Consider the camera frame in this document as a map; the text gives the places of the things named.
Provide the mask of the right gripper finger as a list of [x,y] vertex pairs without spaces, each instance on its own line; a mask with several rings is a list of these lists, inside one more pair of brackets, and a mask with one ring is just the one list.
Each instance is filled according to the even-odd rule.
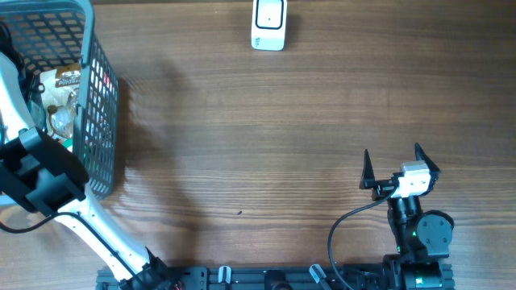
[[372,161],[368,149],[364,150],[364,166],[360,179],[361,184],[374,184],[376,182],[374,171],[372,168]]
[[414,154],[416,160],[424,161],[430,170],[432,176],[438,176],[441,173],[440,168],[432,161],[432,159],[424,152],[419,143],[414,144]]

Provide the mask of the green lid spice jar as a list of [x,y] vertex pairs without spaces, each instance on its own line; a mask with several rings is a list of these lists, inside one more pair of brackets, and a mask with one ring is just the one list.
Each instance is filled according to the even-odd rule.
[[63,147],[65,147],[68,151],[73,151],[73,140],[72,139],[66,139],[62,144]]

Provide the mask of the white brown snack pouch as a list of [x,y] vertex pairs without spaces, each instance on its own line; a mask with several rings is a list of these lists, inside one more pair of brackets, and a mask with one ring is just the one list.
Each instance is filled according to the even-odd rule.
[[44,85],[41,98],[47,132],[54,139],[67,140],[73,137],[80,81],[79,64],[58,67],[40,74],[40,82]]

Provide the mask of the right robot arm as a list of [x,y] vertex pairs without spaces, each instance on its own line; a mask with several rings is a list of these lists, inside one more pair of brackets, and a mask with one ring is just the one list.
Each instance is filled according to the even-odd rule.
[[397,254],[382,262],[382,283],[387,289],[453,289],[449,257],[452,217],[439,210],[423,211],[420,199],[430,193],[440,168],[414,145],[415,161],[405,162],[389,179],[378,180],[368,151],[364,152],[361,189],[372,191],[372,200],[388,204],[387,218],[397,245]]

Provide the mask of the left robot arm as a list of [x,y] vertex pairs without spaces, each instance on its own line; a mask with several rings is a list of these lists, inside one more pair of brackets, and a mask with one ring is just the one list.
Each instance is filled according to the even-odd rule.
[[19,70],[1,56],[2,192],[46,222],[68,227],[107,264],[121,289],[158,288],[168,279],[166,265],[102,208],[81,161],[35,125]]

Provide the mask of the white barcode scanner box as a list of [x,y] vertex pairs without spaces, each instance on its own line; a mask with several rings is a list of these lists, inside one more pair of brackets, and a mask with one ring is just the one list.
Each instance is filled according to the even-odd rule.
[[288,2],[254,0],[251,46],[262,51],[281,51],[285,46]]

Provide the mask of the grey plastic mesh basket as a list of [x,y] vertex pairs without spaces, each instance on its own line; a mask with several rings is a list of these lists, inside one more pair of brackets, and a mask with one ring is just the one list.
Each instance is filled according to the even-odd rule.
[[3,1],[1,21],[28,73],[80,65],[73,154],[88,171],[97,199],[108,197],[114,183],[119,83],[94,33],[93,5],[86,0]]

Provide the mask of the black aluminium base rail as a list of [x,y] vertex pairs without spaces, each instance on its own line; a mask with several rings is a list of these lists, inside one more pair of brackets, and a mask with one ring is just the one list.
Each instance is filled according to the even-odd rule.
[[453,290],[452,267],[442,263],[345,264],[338,273],[330,267],[171,267],[164,275],[140,273],[117,281],[111,271],[98,272],[97,289],[274,290],[343,289]]

